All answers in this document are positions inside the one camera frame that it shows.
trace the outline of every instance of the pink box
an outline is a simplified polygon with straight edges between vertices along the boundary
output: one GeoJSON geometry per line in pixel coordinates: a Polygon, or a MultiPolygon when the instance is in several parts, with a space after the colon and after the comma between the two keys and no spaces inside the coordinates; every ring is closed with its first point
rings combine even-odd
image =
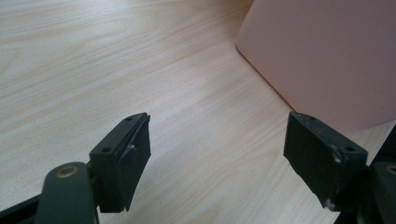
{"type": "Polygon", "coordinates": [[[341,133],[396,119],[394,0],[256,0],[237,47],[296,111],[341,133]]]}

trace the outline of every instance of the black object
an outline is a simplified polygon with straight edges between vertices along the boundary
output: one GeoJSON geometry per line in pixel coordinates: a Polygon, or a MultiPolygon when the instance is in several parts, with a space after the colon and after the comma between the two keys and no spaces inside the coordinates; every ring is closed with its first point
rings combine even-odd
{"type": "Polygon", "coordinates": [[[0,213],[0,223],[98,223],[103,213],[129,210],[149,160],[149,115],[122,120],[90,153],[50,171],[41,195],[0,213]]]}
{"type": "Polygon", "coordinates": [[[296,112],[289,115],[284,156],[323,207],[343,212],[337,223],[396,223],[396,163],[366,166],[366,150],[296,112]]]}

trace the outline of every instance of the table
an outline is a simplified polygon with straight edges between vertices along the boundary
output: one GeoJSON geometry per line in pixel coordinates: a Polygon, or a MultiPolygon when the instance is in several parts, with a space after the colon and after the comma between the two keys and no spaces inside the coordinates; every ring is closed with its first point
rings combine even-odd
{"type": "MultiPolygon", "coordinates": [[[[333,223],[282,156],[290,107],[238,53],[252,1],[0,2],[0,210],[151,115],[131,210],[101,223],[333,223]]],[[[374,157],[394,122],[351,135],[374,157]]]]}

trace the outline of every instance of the light wood surface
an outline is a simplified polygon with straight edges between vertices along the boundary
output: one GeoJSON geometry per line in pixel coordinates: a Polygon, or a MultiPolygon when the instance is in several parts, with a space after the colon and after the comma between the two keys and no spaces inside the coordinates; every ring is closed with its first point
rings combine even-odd
{"type": "MultiPolygon", "coordinates": [[[[290,108],[235,47],[251,2],[1,1],[0,210],[146,111],[132,208],[101,223],[333,223],[282,156],[290,108]]],[[[351,137],[372,158],[392,125],[351,137]]]]}

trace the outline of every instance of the wood grain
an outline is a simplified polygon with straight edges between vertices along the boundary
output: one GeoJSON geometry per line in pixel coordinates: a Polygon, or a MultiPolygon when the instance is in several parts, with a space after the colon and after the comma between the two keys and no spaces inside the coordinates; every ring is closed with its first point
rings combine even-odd
{"type": "MultiPolygon", "coordinates": [[[[0,210],[151,115],[128,213],[101,223],[333,223],[282,156],[290,108],[238,53],[252,1],[0,2],[0,210]]],[[[376,153],[392,124],[351,136],[376,153]]]]}

